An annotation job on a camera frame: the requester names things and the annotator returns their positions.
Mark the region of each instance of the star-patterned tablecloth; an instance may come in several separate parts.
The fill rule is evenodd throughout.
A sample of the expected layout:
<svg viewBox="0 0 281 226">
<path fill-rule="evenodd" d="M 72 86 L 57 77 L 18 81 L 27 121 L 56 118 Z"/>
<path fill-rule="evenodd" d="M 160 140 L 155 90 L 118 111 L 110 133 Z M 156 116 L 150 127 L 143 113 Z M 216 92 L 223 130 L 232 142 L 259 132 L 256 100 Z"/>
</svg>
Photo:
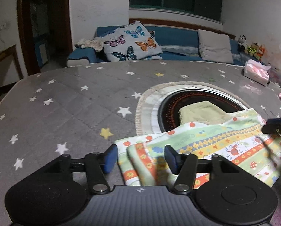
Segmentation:
<svg viewBox="0 0 281 226">
<path fill-rule="evenodd" d="M 29 76 L 0 103 L 0 225 L 10 224 L 4 207 L 7 190 L 64 153 L 72 158 L 104 152 L 115 140 L 136 135 L 137 102 L 150 87 L 200 81 L 242 98 L 263 118 L 281 116 L 280 93 L 242 75 L 234 65 L 144 60 L 96 63 Z M 83 174 L 76 181 L 86 183 Z M 123 184 L 115 166 L 111 187 Z"/>
</svg>

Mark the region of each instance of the beige cushion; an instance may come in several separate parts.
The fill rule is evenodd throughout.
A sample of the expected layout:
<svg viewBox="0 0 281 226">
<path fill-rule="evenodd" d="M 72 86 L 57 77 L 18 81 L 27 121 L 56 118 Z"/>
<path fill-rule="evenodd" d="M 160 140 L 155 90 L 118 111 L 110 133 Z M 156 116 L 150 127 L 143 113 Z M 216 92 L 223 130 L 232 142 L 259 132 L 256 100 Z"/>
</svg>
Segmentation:
<svg viewBox="0 0 281 226">
<path fill-rule="evenodd" d="M 233 63 L 228 35 L 198 30 L 198 37 L 199 53 L 203 60 Z"/>
<path fill-rule="evenodd" d="M 209 101 L 187 105 L 179 110 L 180 124 L 198 121 L 205 124 L 222 124 L 230 119 L 229 114 Z"/>
</svg>

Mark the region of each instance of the black round tray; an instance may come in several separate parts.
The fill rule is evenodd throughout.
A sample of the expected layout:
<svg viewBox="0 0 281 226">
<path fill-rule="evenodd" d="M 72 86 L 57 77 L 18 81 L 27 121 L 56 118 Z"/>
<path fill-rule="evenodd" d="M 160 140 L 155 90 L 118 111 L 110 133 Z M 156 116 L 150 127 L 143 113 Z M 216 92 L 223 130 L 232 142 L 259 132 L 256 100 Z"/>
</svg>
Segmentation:
<svg viewBox="0 0 281 226">
<path fill-rule="evenodd" d="M 182 107 L 202 101 L 209 101 L 226 113 L 243 110 L 230 99 L 215 93 L 202 90 L 182 90 L 169 95 L 161 103 L 158 110 L 158 123 L 161 131 L 171 131 L 180 125 L 178 112 Z"/>
</svg>

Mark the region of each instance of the butterfly pillow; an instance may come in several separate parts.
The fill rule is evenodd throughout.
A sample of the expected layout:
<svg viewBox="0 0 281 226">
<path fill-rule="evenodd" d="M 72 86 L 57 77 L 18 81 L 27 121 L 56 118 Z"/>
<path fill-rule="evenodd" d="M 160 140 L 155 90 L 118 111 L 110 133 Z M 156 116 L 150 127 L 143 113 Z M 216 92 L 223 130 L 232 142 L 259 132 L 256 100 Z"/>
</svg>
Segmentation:
<svg viewBox="0 0 281 226">
<path fill-rule="evenodd" d="M 137 21 L 105 33 L 100 40 L 108 60 L 140 60 L 162 53 L 151 33 Z"/>
</svg>

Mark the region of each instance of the doorway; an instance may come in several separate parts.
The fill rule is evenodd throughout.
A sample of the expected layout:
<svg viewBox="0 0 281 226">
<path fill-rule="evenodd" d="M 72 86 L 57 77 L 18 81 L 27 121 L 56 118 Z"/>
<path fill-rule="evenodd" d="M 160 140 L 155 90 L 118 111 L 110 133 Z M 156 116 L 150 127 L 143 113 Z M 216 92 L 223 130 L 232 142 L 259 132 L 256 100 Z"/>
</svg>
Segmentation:
<svg viewBox="0 0 281 226">
<path fill-rule="evenodd" d="M 69 0 L 17 0 L 17 14 L 28 74 L 66 67 L 72 52 Z"/>
</svg>

